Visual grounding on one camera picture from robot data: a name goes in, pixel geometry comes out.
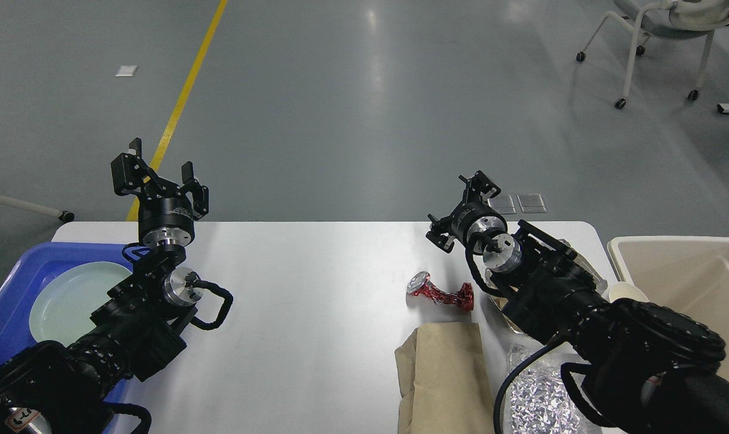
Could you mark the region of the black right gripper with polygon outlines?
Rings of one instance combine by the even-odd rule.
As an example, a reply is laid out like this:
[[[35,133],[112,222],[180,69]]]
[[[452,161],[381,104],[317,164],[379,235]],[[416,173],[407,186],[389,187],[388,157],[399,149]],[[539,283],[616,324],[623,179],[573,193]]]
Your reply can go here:
[[[491,208],[490,200],[501,194],[501,187],[483,171],[475,171],[469,178],[459,175],[458,179],[464,190],[452,214],[442,218],[428,214],[431,224],[426,239],[445,253],[452,252],[455,239],[468,244],[473,233],[499,229],[499,214]]]

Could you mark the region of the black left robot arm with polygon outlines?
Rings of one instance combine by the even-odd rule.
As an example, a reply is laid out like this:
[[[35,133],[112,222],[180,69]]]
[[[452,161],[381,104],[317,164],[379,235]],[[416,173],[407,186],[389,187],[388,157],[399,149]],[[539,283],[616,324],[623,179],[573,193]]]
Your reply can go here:
[[[180,168],[179,184],[162,178],[135,138],[110,167],[114,192],[139,203],[138,240],[122,248],[132,272],[91,313],[90,332],[67,345],[42,341],[0,365],[0,433],[102,433],[116,415],[136,417],[133,432],[149,432],[145,407],[108,394],[124,379],[146,381],[166,368],[187,347],[187,326],[215,330],[231,310],[227,289],[183,266],[209,203],[192,162]]]

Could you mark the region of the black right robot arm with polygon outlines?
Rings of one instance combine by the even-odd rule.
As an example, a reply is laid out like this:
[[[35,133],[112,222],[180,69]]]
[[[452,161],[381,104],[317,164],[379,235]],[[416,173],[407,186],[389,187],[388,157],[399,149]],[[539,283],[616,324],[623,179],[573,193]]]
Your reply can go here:
[[[657,303],[603,299],[601,279],[567,242],[524,220],[508,231],[488,202],[501,189],[485,173],[461,181],[461,201],[449,215],[430,215],[426,238],[445,253],[462,245],[475,283],[505,300],[502,314],[542,345],[499,388],[496,433],[510,384],[564,343],[584,362],[563,363],[561,381],[591,423],[628,433],[729,433],[729,382],[718,374],[727,344],[718,333]]]

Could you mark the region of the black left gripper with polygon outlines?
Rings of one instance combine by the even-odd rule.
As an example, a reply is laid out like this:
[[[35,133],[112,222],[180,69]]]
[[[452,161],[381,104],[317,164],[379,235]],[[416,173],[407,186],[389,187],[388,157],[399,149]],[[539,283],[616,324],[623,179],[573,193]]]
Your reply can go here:
[[[188,160],[180,168],[181,196],[147,198],[157,194],[160,181],[143,159],[142,150],[141,138],[135,137],[129,143],[129,151],[111,161],[113,191],[118,196],[140,197],[137,220],[141,245],[187,247],[194,240],[194,220],[201,220],[209,212],[209,189],[196,178],[193,162]],[[188,195],[191,195],[191,201],[186,198]]]

